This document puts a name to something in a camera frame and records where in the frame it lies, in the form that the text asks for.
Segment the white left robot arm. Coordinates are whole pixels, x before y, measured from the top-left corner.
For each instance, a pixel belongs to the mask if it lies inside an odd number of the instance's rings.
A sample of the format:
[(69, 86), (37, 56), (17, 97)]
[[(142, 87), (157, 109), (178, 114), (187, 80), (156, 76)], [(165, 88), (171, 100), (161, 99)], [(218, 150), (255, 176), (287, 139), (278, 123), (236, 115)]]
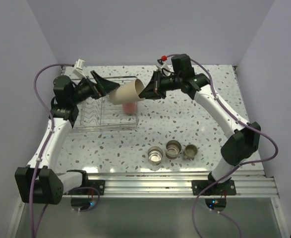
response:
[(120, 84), (102, 78), (91, 71), (93, 79), (82, 78), (75, 84), (68, 76), (53, 80), (54, 97), (49, 109), (49, 120), (44, 137), (32, 159), (25, 167), (15, 171), (15, 180), (24, 203), (59, 204), (62, 196), (71, 190), (83, 195), (90, 188), (84, 170), (68, 170), (58, 176), (53, 171), (62, 145), (74, 127), (78, 104), (86, 99), (99, 99), (109, 95)]

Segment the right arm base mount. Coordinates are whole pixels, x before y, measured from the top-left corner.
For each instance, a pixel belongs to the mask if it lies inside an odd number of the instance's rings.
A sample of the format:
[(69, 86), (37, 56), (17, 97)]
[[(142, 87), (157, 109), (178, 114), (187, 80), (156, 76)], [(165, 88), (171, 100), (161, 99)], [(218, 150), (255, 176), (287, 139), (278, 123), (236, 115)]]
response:
[(235, 183), (232, 179), (224, 183), (217, 183), (212, 187), (206, 189), (212, 184), (210, 180), (192, 180), (191, 188), (193, 195), (203, 196), (221, 196), (221, 195), (237, 195)]

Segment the pink plastic cup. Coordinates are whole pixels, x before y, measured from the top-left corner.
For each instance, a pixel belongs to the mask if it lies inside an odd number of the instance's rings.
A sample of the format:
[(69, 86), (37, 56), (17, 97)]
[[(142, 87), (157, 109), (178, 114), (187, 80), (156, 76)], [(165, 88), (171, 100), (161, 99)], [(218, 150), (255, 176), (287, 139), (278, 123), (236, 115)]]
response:
[(122, 104), (122, 110), (125, 114), (132, 115), (137, 111), (137, 103), (133, 102)]

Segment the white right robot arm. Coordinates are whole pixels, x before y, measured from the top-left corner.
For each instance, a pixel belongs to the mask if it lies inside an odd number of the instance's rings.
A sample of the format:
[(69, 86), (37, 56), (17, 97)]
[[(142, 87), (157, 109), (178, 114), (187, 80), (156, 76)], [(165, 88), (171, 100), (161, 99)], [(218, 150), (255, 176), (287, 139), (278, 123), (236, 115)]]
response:
[(168, 91), (180, 90), (202, 106), (223, 130), (227, 141), (221, 147), (221, 159), (209, 173), (207, 188), (220, 194), (230, 172), (251, 157), (259, 146), (260, 125), (241, 117), (214, 89), (210, 73), (196, 74), (187, 54), (171, 55), (172, 70), (165, 67), (166, 56), (158, 59), (158, 69), (139, 93), (141, 99), (164, 99)]

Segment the beige plastic cup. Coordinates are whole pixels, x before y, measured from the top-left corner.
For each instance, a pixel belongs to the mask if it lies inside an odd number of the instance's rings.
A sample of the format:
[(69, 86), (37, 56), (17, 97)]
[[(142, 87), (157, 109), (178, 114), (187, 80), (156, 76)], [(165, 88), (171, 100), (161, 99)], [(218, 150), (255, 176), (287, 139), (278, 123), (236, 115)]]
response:
[(127, 104), (143, 101), (139, 94), (145, 89), (140, 79), (121, 85), (108, 95), (108, 100), (114, 105)]

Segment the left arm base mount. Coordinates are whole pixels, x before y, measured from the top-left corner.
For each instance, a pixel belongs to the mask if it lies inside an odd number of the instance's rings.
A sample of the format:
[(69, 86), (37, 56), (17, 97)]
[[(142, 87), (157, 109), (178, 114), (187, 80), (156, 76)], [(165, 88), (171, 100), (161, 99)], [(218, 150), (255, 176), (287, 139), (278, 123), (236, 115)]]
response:
[(104, 195), (106, 181), (104, 179), (88, 179), (88, 181), (81, 187), (89, 187), (86, 189), (74, 188), (68, 192), (65, 192), (64, 195), (95, 195), (100, 196)]

